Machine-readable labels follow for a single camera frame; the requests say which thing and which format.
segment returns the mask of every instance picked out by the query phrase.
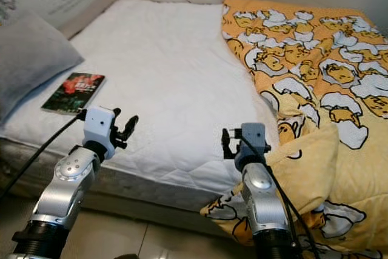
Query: gray pillow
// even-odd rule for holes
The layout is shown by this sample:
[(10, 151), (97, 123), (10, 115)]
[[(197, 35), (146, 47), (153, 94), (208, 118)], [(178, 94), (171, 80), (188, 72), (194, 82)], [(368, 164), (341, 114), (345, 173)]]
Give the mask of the gray pillow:
[(83, 62), (69, 41), (33, 12), (0, 27), (0, 123), (35, 87)]

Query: mattress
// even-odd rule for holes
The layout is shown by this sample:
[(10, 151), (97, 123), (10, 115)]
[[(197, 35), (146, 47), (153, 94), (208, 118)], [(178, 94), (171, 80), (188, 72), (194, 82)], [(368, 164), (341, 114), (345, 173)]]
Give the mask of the mattress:
[[(262, 122), (273, 149), (278, 135), (270, 107), (221, 36), (221, 18), (221, 5), (117, 1), (72, 39), (85, 62), (32, 91), (1, 126), (2, 160), (20, 168), (23, 153), (71, 118), (40, 109), (71, 72), (98, 73), (106, 82), (91, 105), (120, 107), (121, 129), (139, 115), (128, 148), (103, 163), (109, 172), (101, 172), (100, 191), (198, 210), (229, 190), (241, 177), (222, 158), (222, 128)], [(82, 126), (77, 122), (46, 152), (65, 155), (81, 143)], [(37, 171), (52, 169), (54, 160)], [(202, 198), (193, 203), (193, 197)]]

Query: white quilted mattress cover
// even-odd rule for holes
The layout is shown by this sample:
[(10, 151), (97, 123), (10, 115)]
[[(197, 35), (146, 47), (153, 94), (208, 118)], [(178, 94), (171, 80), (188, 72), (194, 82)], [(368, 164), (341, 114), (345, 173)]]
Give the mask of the white quilted mattress cover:
[[(221, 36), (222, 5), (119, 0), (72, 44), (85, 61), (27, 96), (0, 136), (39, 147), (71, 116), (40, 109), (70, 72), (98, 73), (106, 82), (92, 105), (120, 107), (120, 129), (139, 123), (126, 150), (103, 167), (159, 183), (222, 193), (241, 181), (223, 160), (221, 131), (245, 122), (266, 125), (278, 144), (275, 117)], [(66, 154), (82, 141), (78, 121), (48, 147)]]

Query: comforter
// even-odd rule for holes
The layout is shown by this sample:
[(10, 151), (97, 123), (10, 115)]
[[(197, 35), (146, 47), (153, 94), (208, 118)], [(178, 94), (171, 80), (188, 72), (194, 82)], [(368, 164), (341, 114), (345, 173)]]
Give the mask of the comforter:
[[(277, 114), (267, 163), (322, 258), (388, 253), (387, 39), (356, 10), (259, 0), (225, 0), (222, 34)], [(241, 189), (201, 214), (249, 245)]]

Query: gray fabric bed base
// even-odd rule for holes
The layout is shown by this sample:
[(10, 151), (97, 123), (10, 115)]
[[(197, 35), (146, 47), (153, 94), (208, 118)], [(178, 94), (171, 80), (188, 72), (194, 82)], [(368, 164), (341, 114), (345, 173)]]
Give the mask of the gray fabric bed base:
[[(26, 145), (0, 139), (0, 187), (6, 185), (16, 169), (19, 169), (35, 150)], [(14, 185), (11, 193), (21, 197), (39, 197), (52, 177), (52, 166), (59, 158), (59, 155), (42, 153)], [(218, 196), (217, 193), (155, 184), (154, 181), (141, 181), (141, 179), (102, 168), (97, 182), (85, 196), (82, 206), (86, 209), (227, 237), (227, 234), (210, 219), (199, 214), (199, 209), (206, 204), (205, 201), (214, 200)], [(108, 183), (119, 180), (121, 184), (119, 183), (117, 187), (112, 187), (111, 183)], [(136, 188), (136, 184), (139, 183), (142, 184), (142, 190)], [(156, 194), (158, 189), (165, 194), (163, 196)], [(152, 195), (138, 196), (141, 199), (137, 199), (135, 196), (139, 191), (152, 192)], [(172, 200), (165, 200), (165, 197), (171, 196), (173, 196)]]

